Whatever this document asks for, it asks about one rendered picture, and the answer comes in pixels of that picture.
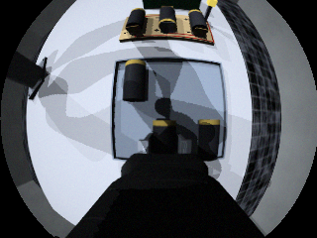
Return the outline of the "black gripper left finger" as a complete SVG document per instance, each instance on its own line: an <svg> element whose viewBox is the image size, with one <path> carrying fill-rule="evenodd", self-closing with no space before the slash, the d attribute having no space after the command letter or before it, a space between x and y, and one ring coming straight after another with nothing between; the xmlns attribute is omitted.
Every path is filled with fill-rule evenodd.
<svg viewBox="0 0 317 238"><path fill-rule="evenodd" d="M150 154L154 150L154 134L149 133L144 140L138 141L138 153Z"/></svg>

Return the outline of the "black battery with gold end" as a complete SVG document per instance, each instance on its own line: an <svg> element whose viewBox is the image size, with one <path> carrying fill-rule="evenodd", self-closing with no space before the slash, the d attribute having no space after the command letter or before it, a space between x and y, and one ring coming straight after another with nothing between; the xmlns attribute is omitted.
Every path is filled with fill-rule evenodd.
<svg viewBox="0 0 317 238"><path fill-rule="evenodd" d="M140 59L131 59L126 62L123 101L145 101L146 63Z"/></svg>
<svg viewBox="0 0 317 238"><path fill-rule="evenodd" d="M175 154L176 120L153 120L153 154Z"/></svg>
<svg viewBox="0 0 317 238"><path fill-rule="evenodd" d="M158 27L160 28L160 22L174 22L174 29L176 29L176 17L175 10L172 7L162 7L159 10Z"/></svg>
<svg viewBox="0 0 317 238"><path fill-rule="evenodd" d="M135 8L131 11L126 27L140 26L143 29L146 11L142 8Z"/></svg>
<svg viewBox="0 0 317 238"><path fill-rule="evenodd" d="M202 161L217 160L220 136L220 120L199 120L198 152Z"/></svg>
<svg viewBox="0 0 317 238"><path fill-rule="evenodd" d="M188 12L188 17L189 17L192 32L194 32L194 29L196 27L208 30L205 18L201 11L190 10Z"/></svg>

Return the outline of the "green open-top box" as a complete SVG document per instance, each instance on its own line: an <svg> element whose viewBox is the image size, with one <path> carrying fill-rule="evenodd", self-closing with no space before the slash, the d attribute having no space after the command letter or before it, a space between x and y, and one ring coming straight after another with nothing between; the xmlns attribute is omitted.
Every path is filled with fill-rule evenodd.
<svg viewBox="0 0 317 238"><path fill-rule="evenodd" d="M143 0L144 9L173 6L173 9L199 10L201 0Z"/></svg>

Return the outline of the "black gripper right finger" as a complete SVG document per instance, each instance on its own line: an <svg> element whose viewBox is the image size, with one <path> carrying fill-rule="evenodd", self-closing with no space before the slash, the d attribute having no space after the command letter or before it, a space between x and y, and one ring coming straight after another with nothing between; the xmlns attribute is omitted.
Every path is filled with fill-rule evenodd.
<svg viewBox="0 0 317 238"><path fill-rule="evenodd" d="M180 147L180 151L179 151ZM191 154L192 149L192 141L186 140L182 135L179 133L175 134L175 150L179 154Z"/></svg>

